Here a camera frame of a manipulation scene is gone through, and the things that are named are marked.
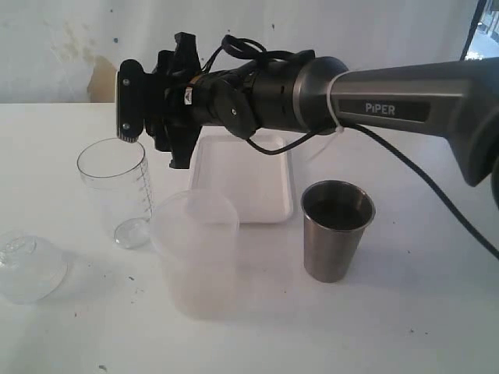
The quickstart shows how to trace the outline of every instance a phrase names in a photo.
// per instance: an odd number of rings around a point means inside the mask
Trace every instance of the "table surface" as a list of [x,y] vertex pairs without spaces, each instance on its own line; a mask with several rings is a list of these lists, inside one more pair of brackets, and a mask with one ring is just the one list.
[[[499,372],[499,263],[362,134],[345,131],[313,161],[324,138],[291,155],[295,196],[341,179],[373,198],[376,218],[346,278],[321,284],[306,274],[295,198],[289,221],[241,227],[243,307],[206,321],[177,312],[152,248],[114,247],[88,204],[76,158],[114,136],[112,104],[0,105],[0,123],[0,228],[49,238],[72,258],[63,283],[37,304],[0,300],[2,373]],[[499,245],[488,179],[468,187],[443,139],[378,133]],[[142,141],[155,201],[187,189],[189,172],[169,169],[168,153]]]

